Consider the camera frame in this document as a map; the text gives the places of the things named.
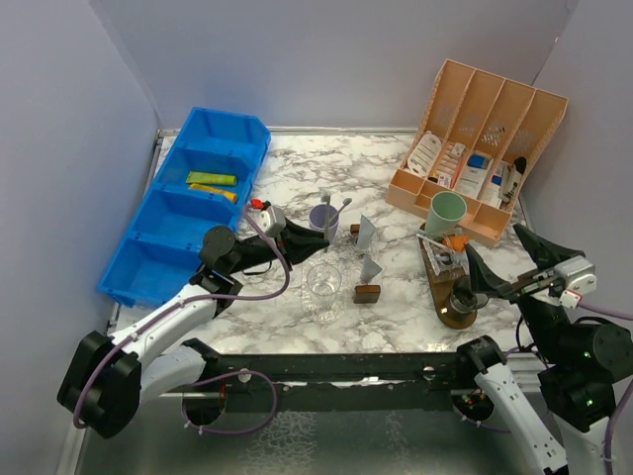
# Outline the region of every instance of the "marble surface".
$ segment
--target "marble surface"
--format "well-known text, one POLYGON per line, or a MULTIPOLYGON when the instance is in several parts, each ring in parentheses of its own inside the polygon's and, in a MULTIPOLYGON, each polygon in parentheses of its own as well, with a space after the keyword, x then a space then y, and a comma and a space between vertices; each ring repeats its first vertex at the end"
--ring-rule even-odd
MULTIPOLYGON (((274 135, 253 197, 283 208, 297 224, 308 225, 309 209, 319 203, 321 192, 332 195, 332 205, 343 198, 353 203, 341 214, 339 233, 328 255, 343 270, 343 297, 351 298, 357 282, 358 256, 346 230, 358 223, 361 213, 377 227, 372 257, 383 267, 379 302, 373 306, 342 305, 337 320, 315 321, 302 306, 302 282, 311 260, 297 266, 290 288, 266 302, 235 302, 228 311, 183 337, 197 337, 222 353, 320 353, 452 351, 459 344, 488 334, 502 349, 514 346, 518 309, 506 302, 491 301, 479 311, 468 329, 455 331, 442 325, 433 310, 430 289, 415 231, 422 220, 385 202, 388 183, 406 153, 412 136, 289 136, 274 135)), ((165 138, 160 162, 173 138, 165 138)), ((519 209, 513 222, 522 221, 519 209)), ((486 263, 499 276, 514 279, 533 268, 516 235, 508 228, 498 246, 476 244, 486 263)), ((258 295, 279 288, 283 270, 279 263, 263 276, 236 276, 244 284, 242 294, 258 295)), ((147 315, 147 309, 121 308, 117 330, 147 315)))

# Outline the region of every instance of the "gray wall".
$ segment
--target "gray wall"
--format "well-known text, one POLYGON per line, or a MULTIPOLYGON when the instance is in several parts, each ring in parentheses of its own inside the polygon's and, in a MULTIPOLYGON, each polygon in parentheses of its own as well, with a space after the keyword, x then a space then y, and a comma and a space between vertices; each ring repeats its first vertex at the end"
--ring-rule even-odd
POLYGON ((110 308, 93 287, 148 164, 155 115, 85 0, 0 15, 0 471, 53 473, 56 391, 110 308))
POLYGON ((578 0, 91 0, 165 127, 416 127, 447 57, 524 82, 578 0))
MULTIPOLYGON (((523 192, 537 232, 583 249, 596 264, 598 290, 588 302, 628 312, 633 312, 631 18, 630 0, 584 0, 576 9, 535 84, 570 97, 567 118, 523 192)), ((617 386, 618 395, 623 387, 617 386)), ((619 423, 624 446, 633 442, 629 406, 619 423)))

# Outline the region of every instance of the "wooden organizer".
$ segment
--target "wooden organizer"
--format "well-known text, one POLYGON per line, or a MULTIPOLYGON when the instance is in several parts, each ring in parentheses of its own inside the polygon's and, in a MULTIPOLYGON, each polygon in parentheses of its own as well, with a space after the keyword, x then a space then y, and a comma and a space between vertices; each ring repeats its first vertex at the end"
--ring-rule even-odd
POLYGON ((563 120, 568 102, 566 97, 447 59, 437 74, 413 144, 389 184, 387 203, 426 218, 431 198, 449 189, 406 170, 408 157, 427 131, 442 140, 442 149, 428 175, 449 143, 466 146, 451 188, 474 150, 488 153, 493 164, 478 199, 460 193, 467 204, 460 226, 473 239, 494 246, 510 220, 527 175, 563 120), (527 159, 527 168, 512 200, 501 204, 500 209, 483 203, 498 164, 514 163, 520 156, 527 159))

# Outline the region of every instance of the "green cup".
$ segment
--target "green cup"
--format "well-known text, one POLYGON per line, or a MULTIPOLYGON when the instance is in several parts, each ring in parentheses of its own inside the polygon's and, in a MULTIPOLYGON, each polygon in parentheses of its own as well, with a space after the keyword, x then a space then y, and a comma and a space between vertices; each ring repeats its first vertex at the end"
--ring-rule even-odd
POLYGON ((430 238, 445 236, 466 216, 466 201, 452 191, 441 191, 431 199, 424 231, 430 238))

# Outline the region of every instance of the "blue bin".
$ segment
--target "blue bin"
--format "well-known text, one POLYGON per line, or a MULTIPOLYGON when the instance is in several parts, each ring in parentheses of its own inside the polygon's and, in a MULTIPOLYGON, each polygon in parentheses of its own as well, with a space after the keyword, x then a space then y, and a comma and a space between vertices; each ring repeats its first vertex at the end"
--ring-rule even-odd
POLYGON ((217 225, 236 230, 266 156, 270 133, 256 118, 194 108, 145 194, 97 289, 127 305, 156 307, 193 275, 205 233, 217 225), (237 194, 190 190, 191 171, 237 177, 237 194))

